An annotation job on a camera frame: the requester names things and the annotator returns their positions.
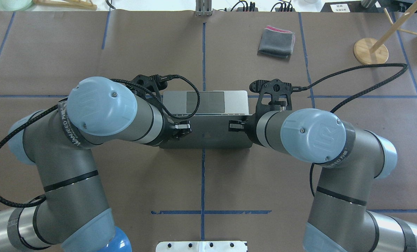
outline ur logo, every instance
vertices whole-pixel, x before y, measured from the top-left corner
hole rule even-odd
[[[317,129],[318,132],[315,134],[314,147],[327,151],[331,150],[331,147],[336,140],[335,136],[338,129],[323,123],[320,124]]]
[[[95,97],[98,97],[98,91],[96,90],[92,90],[79,96],[81,110],[86,112],[86,116],[96,113],[99,110],[99,103]]]

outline cable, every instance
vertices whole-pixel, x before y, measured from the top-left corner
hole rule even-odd
[[[271,12],[272,12],[272,10],[274,10],[275,6],[277,6],[278,4],[280,4],[280,11],[283,9],[283,3],[282,2],[278,2],[278,3],[274,4],[274,6],[272,6]]]
[[[359,96],[363,96],[364,94],[367,94],[367,93],[369,93],[369,92],[371,92],[371,91],[373,91],[373,90],[375,90],[377,88],[380,88],[380,87],[386,85],[387,83],[395,80],[396,78],[400,77],[403,73],[405,73],[405,71],[408,68],[408,65],[407,64],[404,64],[404,63],[385,63],[385,64],[365,64],[365,65],[359,65],[357,67],[351,67],[351,68],[348,68],[348,69],[345,69],[345,70],[342,70],[342,71],[339,71],[339,72],[336,72],[336,73],[332,73],[331,75],[327,75],[327,76],[319,79],[318,81],[314,82],[313,84],[311,84],[309,86],[304,86],[304,87],[302,87],[299,90],[294,91],[294,92],[306,91],[306,90],[312,88],[313,86],[319,84],[320,82],[322,82],[322,81],[324,81],[324,80],[326,80],[328,78],[331,78],[333,76],[340,75],[342,73],[346,73],[346,72],[353,71],[353,70],[357,70],[357,69],[361,69],[361,68],[373,68],[373,67],[402,67],[402,69],[400,71],[398,71],[396,74],[392,75],[391,77],[389,77],[389,78],[381,81],[380,83],[375,84],[375,85],[371,86],[370,88],[367,88],[367,89],[365,89],[365,90],[363,90],[363,91],[361,91],[359,93],[353,94],[349,98],[343,100],[338,105],[336,105],[336,107],[334,107],[332,110],[330,110],[331,113],[335,113],[342,106],[344,106],[348,102],[351,102],[352,100],[358,98]],[[311,164],[311,168],[310,168],[310,188],[311,188],[311,193],[314,196],[313,170],[314,170],[314,163]]]
[[[112,9],[117,9],[115,8],[115,6],[112,5],[112,0],[109,2],[109,0],[106,0],[107,5],[109,6],[109,10]]]
[[[53,107],[50,107],[48,110],[45,110],[44,112],[40,113],[36,117],[34,117],[31,120],[27,121],[22,126],[16,128],[13,132],[11,132],[10,134],[8,134],[5,138],[3,138],[3,140],[0,141],[0,149],[3,147],[3,145],[5,145],[5,143],[7,143],[17,133],[19,133],[20,131],[24,130],[29,125],[35,123],[36,121],[38,121],[39,119],[43,118],[44,116],[48,115],[49,113],[53,112],[56,109],[57,109],[57,105],[54,105]],[[1,203],[5,204],[6,206],[14,207],[14,208],[34,207],[34,206],[37,206],[37,205],[42,204],[42,202],[44,202],[47,198],[43,194],[43,195],[37,196],[34,199],[38,199],[38,201],[36,201],[36,202],[30,201],[29,203],[22,204],[22,203],[16,203],[16,202],[8,201],[7,199],[3,198],[0,195],[0,202]]]
[[[255,11],[255,3],[250,2],[249,11]]]
[[[162,103],[162,101],[154,94],[154,93],[152,93],[150,90],[148,90],[147,88],[145,88],[144,86],[141,86],[141,85],[138,85],[138,84],[136,84],[136,83],[133,83],[133,82],[131,82],[131,81],[127,81],[127,80],[121,80],[121,79],[110,79],[110,80],[112,80],[112,81],[114,81],[114,82],[118,82],[118,83],[123,83],[123,84],[125,84],[126,86],[130,86],[130,89],[132,90],[132,88],[133,87],[136,87],[136,88],[140,88],[140,89],[142,89],[144,92],[146,92],[147,94],[149,94],[153,99],[155,99],[159,104],[160,104],[160,106],[162,107],[162,109],[165,111],[165,113],[167,113],[167,115],[168,116],[170,116],[171,118],[174,118],[174,119],[178,119],[178,120],[185,120],[185,119],[189,119],[189,118],[191,118],[192,116],[194,116],[195,114],[196,114],[196,112],[197,112],[197,110],[199,109],[199,104],[200,104],[200,102],[201,102],[201,96],[200,96],[200,94],[199,94],[199,91],[197,90],[197,88],[196,88],[196,86],[194,86],[194,84],[192,84],[191,83],[191,81],[189,81],[187,78],[185,78],[185,77],[183,77],[183,76],[181,76],[181,75],[167,75],[168,77],[169,77],[169,80],[171,80],[171,79],[175,79],[175,78],[179,78],[179,79],[181,79],[181,80],[184,80],[186,83],[188,83],[193,89],[194,89],[194,91],[196,91],[196,95],[197,95],[197,103],[196,103],[196,108],[194,109],[194,111],[191,113],[191,114],[189,114],[188,116],[185,116],[185,117],[178,117],[178,116],[176,116],[176,115],[174,115],[174,114],[172,114],[168,109],[167,109],[167,107]]]
[[[245,1],[245,0],[241,0],[241,1],[238,1],[233,7],[232,7],[232,9],[230,10],[230,11],[233,11],[234,9],[235,9],[235,7],[239,4],[239,3],[242,3],[242,10],[243,11],[247,11],[247,8],[249,7],[249,5],[248,5],[248,3],[247,3],[247,1]]]
[[[282,9],[282,7],[280,7],[280,11],[281,12],[291,12],[293,10],[293,6],[292,6],[292,0],[288,1],[284,1],[284,0],[279,0],[282,3],[285,3],[285,8]]]

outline wooden stick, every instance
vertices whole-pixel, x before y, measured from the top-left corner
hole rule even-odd
[[[82,6],[93,6],[93,3],[89,3],[86,1],[81,1],[81,0],[64,0],[65,2],[69,2],[69,3],[75,3],[77,5],[82,5]]]
[[[406,22],[406,20],[408,20],[410,18],[410,16],[412,16],[412,14],[414,14],[416,11],[417,11],[417,0],[409,7],[409,9],[406,10],[406,12],[404,13],[404,15],[400,19],[398,19],[390,27],[390,29],[375,43],[375,45],[373,45],[372,48],[370,48],[370,53],[374,53],[378,48],[380,48],[380,46],[390,36],[392,36],[392,34],[394,34],[394,32],[396,32],[398,30],[398,28],[400,28],[400,26],[402,26],[402,24],[404,22]]]
[[[66,7],[66,8],[79,8],[79,9],[89,9],[89,10],[96,10],[98,7],[96,5],[93,6],[82,6],[77,5],[75,3],[69,2],[58,2],[52,0],[33,0],[36,5],[48,5],[48,6],[57,6],[57,7]]]
[[[389,19],[389,22],[390,22],[390,24],[394,24],[394,22],[392,21],[392,19],[390,18],[390,16],[389,16],[389,12],[387,12],[387,9],[386,8],[384,8],[384,13],[386,14],[386,16],[387,16],[387,19]],[[416,32],[412,32],[412,31],[410,31],[410,30],[405,30],[405,29],[402,29],[402,28],[398,28],[398,30],[400,31],[400,32],[406,32],[406,33],[410,33],[410,34],[412,34],[412,35],[416,35],[417,36],[417,33]]]

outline folded cloth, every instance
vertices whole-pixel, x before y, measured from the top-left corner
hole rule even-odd
[[[258,52],[279,57],[287,58],[294,49],[295,35],[290,30],[282,30],[267,26],[261,35]]]

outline wooden stand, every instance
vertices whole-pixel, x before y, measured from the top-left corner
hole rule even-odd
[[[384,46],[384,42],[392,36],[397,30],[402,30],[400,27],[406,20],[409,19],[412,14],[417,11],[417,1],[415,1],[409,9],[406,10],[404,15],[398,19],[395,23],[392,24],[390,29],[379,39],[375,40],[374,38],[364,38],[358,40],[353,47],[353,53],[356,59],[361,62],[362,64],[381,64],[385,63],[387,59],[389,59],[389,51],[387,50],[386,46]]]
[[[66,8],[78,8],[78,9],[88,9],[96,10],[98,6],[93,4],[92,0],[63,0],[63,1],[53,1],[53,0],[33,0],[36,5],[49,5],[49,6],[58,6]]]

